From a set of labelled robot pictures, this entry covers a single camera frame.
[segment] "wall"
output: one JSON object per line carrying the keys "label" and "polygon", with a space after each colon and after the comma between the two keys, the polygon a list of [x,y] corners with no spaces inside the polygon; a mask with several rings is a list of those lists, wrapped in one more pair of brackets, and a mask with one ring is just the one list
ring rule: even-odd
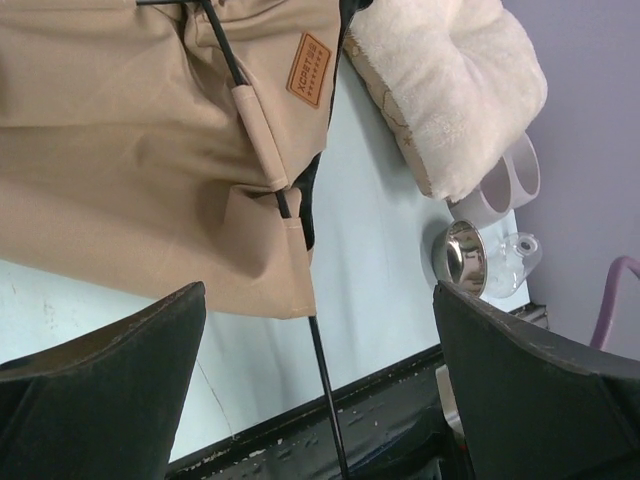
{"label": "wall", "polygon": [[[517,212],[544,259],[530,281],[551,328],[587,343],[610,262],[640,258],[640,2],[504,0],[549,81],[529,133],[540,197]],[[609,351],[640,359],[640,283],[629,273]]]}

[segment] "white towel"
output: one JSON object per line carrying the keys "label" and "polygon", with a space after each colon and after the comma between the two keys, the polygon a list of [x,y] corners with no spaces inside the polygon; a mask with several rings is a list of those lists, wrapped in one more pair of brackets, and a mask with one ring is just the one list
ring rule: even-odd
{"label": "white towel", "polygon": [[500,0],[375,0],[351,34],[398,104],[434,198],[468,195],[547,97],[531,41]]}

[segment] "beige fabric bag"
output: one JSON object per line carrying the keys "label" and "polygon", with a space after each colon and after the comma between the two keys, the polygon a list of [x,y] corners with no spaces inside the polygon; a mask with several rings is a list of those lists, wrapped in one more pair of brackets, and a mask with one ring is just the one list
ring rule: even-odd
{"label": "beige fabric bag", "polygon": [[[291,188],[325,147],[339,0],[0,2],[0,256],[139,295],[313,315]],[[276,197],[286,191],[293,218]]]}

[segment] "pink handle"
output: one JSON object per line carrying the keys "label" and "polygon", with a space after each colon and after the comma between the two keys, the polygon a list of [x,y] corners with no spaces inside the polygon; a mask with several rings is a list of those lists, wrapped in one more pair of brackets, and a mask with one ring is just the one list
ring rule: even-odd
{"label": "pink handle", "polygon": [[611,327],[613,326],[613,316],[615,314],[616,299],[618,297],[618,287],[625,268],[631,270],[640,280],[640,261],[631,257],[616,258],[609,267],[607,283],[604,287],[604,296],[600,306],[600,315],[596,323],[596,328],[591,337],[591,346],[602,350],[609,340]]}

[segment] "white table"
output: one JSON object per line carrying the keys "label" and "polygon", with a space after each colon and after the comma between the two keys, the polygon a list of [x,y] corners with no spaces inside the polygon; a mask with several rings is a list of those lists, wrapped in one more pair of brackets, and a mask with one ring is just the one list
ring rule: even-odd
{"label": "white table", "polygon": [[[340,67],[315,191],[313,276],[334,387],[439,343],[429,250],[451,221],[424,198],[350,64]],[[511,214],[482,234],[516,231]],[[496,302],[528,303],[526,285]],[[0,362],[71,340],[150,300],[0,261]],[[322,394],[306,320],[211,313],[172,459]]]}

